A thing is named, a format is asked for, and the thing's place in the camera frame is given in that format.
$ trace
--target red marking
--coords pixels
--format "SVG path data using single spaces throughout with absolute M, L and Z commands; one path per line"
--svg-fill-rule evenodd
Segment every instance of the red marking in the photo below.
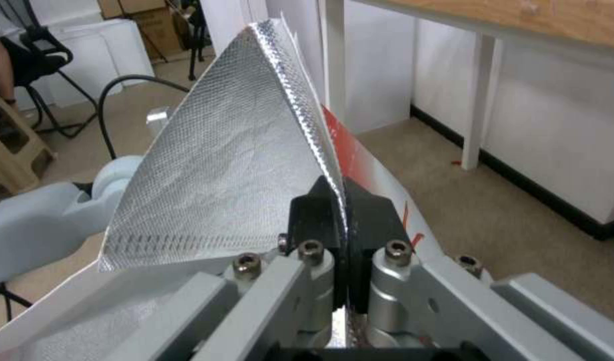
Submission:
M 407 230 L 407 219 L 410 215 L 410 208 L 407 206 L 407 202 L 405 202 L 405 212 L 402 214 L 402 227 Z
M 423 235 L 422 233 L 416 233 L 416 235 L 414 236 L 414 238 L 412 238 L 412 248 L 415 248 L 417 244 L 419 244 L 419 242 L 425 238 L 425 235 Z

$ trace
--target cardboard box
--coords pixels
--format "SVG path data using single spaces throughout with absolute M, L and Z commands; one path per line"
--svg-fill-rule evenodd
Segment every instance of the cardboard box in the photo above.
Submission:
M 127 14 L 159 9 L 166 6 L 164 0 L 98 0 L 102 16 L 105 19 L 120 16 L 122 11 L 119 7 L 119 2 L 122 2 L 124 12 Z
M 151 59 L 160 57 L 153 46 L 156 46 L 163 55 L 177 54 L 182 51 L 169 8 L 140 12 L 131 17 L 141 30 L 144 47 Z

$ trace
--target beige carpet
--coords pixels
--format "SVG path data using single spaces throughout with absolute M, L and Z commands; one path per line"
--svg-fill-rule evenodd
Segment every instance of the beige carpet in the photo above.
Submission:
M 158 76 L 190 85 L 188 61 L 156 66 Z M 199 75 L 208 62 L 199 65 Z M 153 107 L 176 105 L 181 92 L 155 84 L 140 84 L 108 98 L 106 119 L 118 155 L 143 153 L 151 142 L 144 126 Z M 68 123 L 89 114 L 89 105 L 56 109 Z M 97 123 L 79 137 L 45 137 L 59 153 L 43 183 L 91 181 L 110 159 Z M 460 149 L 421 122 L 411 119 L 360 137 L 369 150 L 410 191 L 437 239 L 450 255 L 479 258 L 495 279 L 536 272 L 614 319 L 614 239 L 598 242 L 514 187 L 485 166 L 465 172 L 451 165 Z M 16 277 L 14 292 L 36 301 L 66 277 L 96 258 L 101 235 L 89 238 L 75 254 Z M 15 306 L 15 313 L 21 307 Z M 0 297 L 0 327 L 5 322 Z
M 197 63 L 195 73 L 199 76 L 213 61 L 213 51 L 204 50 L 204 62 Z M 187 79 L 188 53 L 169 57 L 170 63 L 156 64 L 158 77 L 187 87 L 194 82 Z M 153 140 L 144 125 L 149 110 L 170 105 L 176 107 L 185 93 L 164 85 L 143 83 L 126 87 L 118 94 L 109 96 L 105 103 L 105 123 L 118 156 L 142 154 Z M 59 109 L 53 108 L 60 123 L 69 124 L 83 121 L 92 112 L 90 103 L 73 105 Z M 57 160 L 52 162 L 42 177 L 42 183 L 49 185 L 58 181 L 92 182 L 100 169 L 110 161 L 108 151 L 101 137 L 100 127 L 94 120 L 75 139 L 66 139 L 57 133 L 42 135 Z M 58 262 L 46 265 L 26 274 L 15 277 L 7 283 L 9 290 L 18 293 L 31 302 L 43 297 L 71 274 L 93 261 L 100 251 L 102 234 L 92 236 L 73 255 Z M 13 314 L 18 315 L 24 308 L 13 302 Z M 6 322 L 4 298 L 0 297 L 0 327 Z

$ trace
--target wooden table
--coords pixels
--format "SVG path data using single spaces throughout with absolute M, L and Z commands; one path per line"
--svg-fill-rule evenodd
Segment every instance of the wooden table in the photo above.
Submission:
M 325 64 L 325 105 L 345 122 L 344 0 L 319 0 Z M 614 0 L 356 0 L 367 5 L 476 32 L 474 98 L 465 133 L 463 169 L 478 164 L 495 39 L 614 68 Z

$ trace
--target textured foil surface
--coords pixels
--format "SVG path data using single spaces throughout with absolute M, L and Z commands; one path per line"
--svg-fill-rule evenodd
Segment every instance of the textured foil surface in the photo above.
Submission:
M 342 176 L 286 24 L 249 25 L 193 86 L 107 228 L 100 270 L 265 252 L 291 199 L 325 174 L 346 230 Z

